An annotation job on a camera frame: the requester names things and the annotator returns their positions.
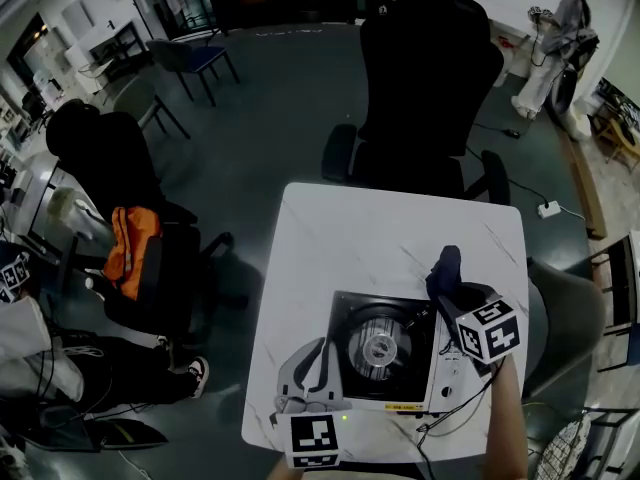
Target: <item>white sneaker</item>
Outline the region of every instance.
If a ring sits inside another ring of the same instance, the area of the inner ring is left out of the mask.
[[[516,96],[511,96],[511,104],[513,108],[516,109],[516,112],[525,119],[529,119],[529,110],[518,105],[518,98]]]
[[[198,387],[191,395],[191,398],[200,398],[204,391],[204,386],[209,380],[209,363],[204,357],[198,356],[191,362],[187,371],[198,380]]]

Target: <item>marble table top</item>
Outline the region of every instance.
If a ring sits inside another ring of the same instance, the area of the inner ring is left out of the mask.
[[[522,346],[514,359],[522,390],[529,300],[517,209],[292,183],[282,198],[260,305],[242,422],[244,440],[284,449],[269,419],[275,412],[278,372],[300,347],[326,335],[336,290],[426,300],[424,279],[446,245],[460,248],[463,281],[492,286],[516,310]],[[483,381],[467,357],[462,361],[469,372],[464,376],[465,401],[482,389]],[[431,431],[433,436],[422,446],[429,460],[485,452],[490,398],[487,391]],[[431,416],[364,412],[370,417],[350,418],[362,427],[356,434],[366,435],[353,446],[347,443],[350,461],[422,461],[414,443],[420,438],[417,428],[434,421]]]

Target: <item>black cable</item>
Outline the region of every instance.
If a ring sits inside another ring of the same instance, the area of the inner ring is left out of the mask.
[[[446,354],[447,352],[449,352],[449,350],[451,350],[452,346],[453,346],[453,338],[449,337],[449,341],[444,346],[444,348],[440,352],[438,352],[438,355],[442,356],[442,355]]]
[[[136,405],[135,407],[131,406],[131,408],[129,408],[129,409],[125,410],[125,411],[113,412],[111,414],[104,414],[103,416],[96,416],[93,419],[95,421],[95,420],[102,420],[104,418],[110,418],[111,416],[119,416],[120,414],[124,414],[126,412],[135,411],[136,409],[142,409],[142,408],[145,408],[145,407],[149,407],[151,405],[153,405],[153,404],[140,404],[140,405]]]
[[[473,149],[471,149],[469,146],[467,146],[467,151],[469,151],[469,153],[471,153],[473,156],[475,156],[478,160],[480,160],[482,162],[482,158],[480,157],[480,155],[478,153],[476,153]],[[549,200],[540,192],[533,190],[532,188],[526,187],[520,183],[518,183],[517,181],[513,181],[511,178],[508,178],[509,183],[513,183],[516,187],[521,188],[522,190],[527,190],[529,192],[531,192],[532,194],[537,195],[538,197],[540,197],[544,203],[548,206],[549,205]]]
[[[542,66],[544,66],[544,61],[547,60],[547,57],[549,56],[549,54],[545,53],[544,58],[542,59],[542,62],[540,64],[536,64],[535,61],[533,60],[533,54],[536,51],[536,44],[538,43],[538,37],[540,37],[540,18],[536,20],[536,38],[533,41],[533,48],[531,48],[530,60],[531,60],[531,64],[533,64],[535,67],[541,68]]]
[[[44,374],[44,350],[40,352],[40,375],[38,375],[38,387],[36,388],[36,398],[40,398],[40,386],[42,385],[42,375]]]
[[[480,123],[473,123],[473,126],[477,126],[478,128],[484,128],[485,130],[492,130],[494,132],[504,132],[503,128],[492,128],[491,126],[486,126]]]
[[[527,190],[527,191],[531,192],[532,194],[537,195],[538,197],[540,197],[544,201],[544,204],[546,206],[549,206],[549,200],[546,197],[544,197],[540,192],[537,192],[536,190],[533,190],[532,188],[525,187],[524,185],[521,185],[517,181],[513,181],[511,178],[509,178],[509,182],[513,183],[516,187],[519,187],[522,190]]]
[[[102,397],[100,397],[100,399],[96,403],[94,403],[91,407],[89,407],[86,411],[83,411],[80,414],[77,414],[77,415],[73,416],[72,418],[69,418],[67,421],[65,421],[63,423],[60,423],[59,425],[55,425],[53,427],[44,427],[46,430],[59,429],[59,428],[65,427],[66,425],[68,425],[72,421],[84,418],[93,409],[95,409],[100,403],[102,403],[104,401],[104,399],[107,398],[107,395],[111,392],[111,388],[113,386],[113,363],[109,360],[109,355],[107,354],[107,352],[104,349],[101,349],[99,347],[98,343],[95,340],[93,340],[93,338],[88,333],[85,334],[85,336],[89,337],[93,341],[93,345],[95,346],[95,348],[97,348],[98,350],[101,350],[102,353],[104,354],[103,358],[106,359],[109,362],[109,386],[107,386],[107,389],[104,392],[104,394],[102,395]]]
[[[413,438],[407,433],[407,431],[405,429],[403,429],[395,421],[391,421],[391,424],[394,425],[400,431],[400,433],[409,440],[409,442],[413,443]],[[424,439],[425,439],[426,436],[427,435],[426,435],[426,432],[425,432],[425,434],[420,438],[420,441],[418,441],[418,443],[413,443],[413,444],[415,445],[416,449],[418,450],[418,453],[420,454],[420,456],[427,463],[427,468],[429,469],[429,475],[431,475],[431,480],[436,480],[436,477],[433,474],[433,470],[431,469],[431,461],[429,461],[429,457],[427,457],[427,454],[422,451],[422,443],[424,443]]]
[[[440,419],[436,420],[434,423],[432,423],[431,425],[428,425],[427,428],[427,434],[429,433],[429,431],[431,429],[433,429],[434,427],[436,427],[437,425],[439,425],[440,423],[442,423],[444,420],[446,420],[447,418],[453,416],[455,413],[457,413],[458,411],[461,411],[462,409],[464,409],[467,405],[469,405],[473,400],[475,400],[476,398],[478,398],[480,395],[482,395],[487,389],[489,389],[489,386],[491,386],[491,384],[493,384],[493,381],[496,380],[496,377],[498,377],[498,374],[500,373],[500,370],[502,370],[502,365],[504,365],[504,359],[502,360],[502,362],[500,363],[500,366],[498,366],[498,368],[496,369],[495,373],[491,376],[491,378],[485,383],[484,386],[482,386],[482,389],[480,391],[478,391],[475,395],[473,395],[471,398],[469,398],[466,402],[460,404],[458,407],[456,407],[455,409],[451,409],[449,412],[447,412],[444,416],[442,416]]]
[[[51,343],[51,374],[49,375],[49,380],[47,381],[47,384],[44,387],[44,391],[42,392],[42,395],[40,395],[40,400],[44,400],[44,395],[47,393],[49,387],[51,386],[51,381],[53,380],[53,370],[55,369],[56,363],[55,363],[56,359],[55,359],[55,354],[53,352],[53,342]]]

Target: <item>black pants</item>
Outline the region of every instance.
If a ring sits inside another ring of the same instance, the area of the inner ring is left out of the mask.
[[[84,377],[80,411],[107,411],[120,404],[172,404],[191,396],[198,385],[190,373],[167,370],[169,355],[162,347],[151,349],[122,338],[99,336],[64,337],[63,343],[65,347],[93,346],[104,352],[104,357],[69,356]]]

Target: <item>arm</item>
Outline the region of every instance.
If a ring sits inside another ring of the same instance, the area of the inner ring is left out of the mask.
[[[520,405],[518,373],[509,355],[491,385],[491,421],[485,480],[527,478],[527,433]]]
[[[289,469],[287,459],[284,455],[273,468],[267,480],[300,480],[304,474],[304,469]]]
[[[545,14],[541,14],[538,17],[538,20],[542,23],[549,23],[552,27],[555,28],[560,28],[560,24],[555,20],[555,15],[554,16],[547,16]]]

